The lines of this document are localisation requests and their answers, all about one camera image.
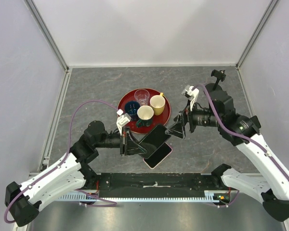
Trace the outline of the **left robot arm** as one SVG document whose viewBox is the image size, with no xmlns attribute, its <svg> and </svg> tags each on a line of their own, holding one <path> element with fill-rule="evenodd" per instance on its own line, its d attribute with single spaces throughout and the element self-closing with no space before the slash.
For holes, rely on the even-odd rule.
<svg viewBox="0 0 289 231">
<path fill-rule="evenodd" d="M 108 133 L 103 122 L 93 121 L 83 135 L 54 164 L 21 184 L 13 181 L 6 187 L 4 213 L 6 223 L 22 227 L 33 221 L 47 205 L 65 193 L 92 189 L 97 174 L 89 166 L 98 148 L 119 148 L 121 155 L 149 157 L 156 150 L 150 141 L 138 141 L 128 128 Z"/>
</svg>

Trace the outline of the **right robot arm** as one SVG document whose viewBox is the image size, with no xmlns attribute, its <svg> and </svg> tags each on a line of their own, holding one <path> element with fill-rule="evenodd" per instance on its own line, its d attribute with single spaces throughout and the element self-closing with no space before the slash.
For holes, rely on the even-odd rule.
<svg viewBox="0 0 289 231">
<path fill-rule="evenodd" d="M 212 171 L 215 189 L 234 188 L 260 202 L 275 220 L 289 218 L 289 170 L 281 163 L 260 133 L 257 116 L 236 113 L 233 98 L 218 84 L 186 86 L 182 95 L 188 99 L 166 134 L 184 139 L 185 126 L 190 132 L 197 126 L 216 127 L 219 134 L 241 151 L 264 177 L 265 182 L 239 173 L 227 164 Z"/>
</svg>

